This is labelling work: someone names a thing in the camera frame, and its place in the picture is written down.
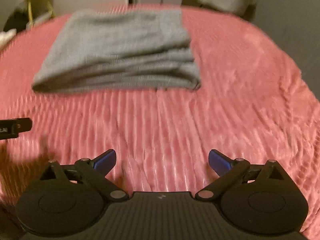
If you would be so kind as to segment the grey sweatpants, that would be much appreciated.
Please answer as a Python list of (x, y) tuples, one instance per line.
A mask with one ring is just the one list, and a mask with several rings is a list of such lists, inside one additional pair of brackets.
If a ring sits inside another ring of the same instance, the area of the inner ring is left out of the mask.
[(180, 9), (79, 11), (65, 23), (32, 89), (199, 89), (200, 70)]

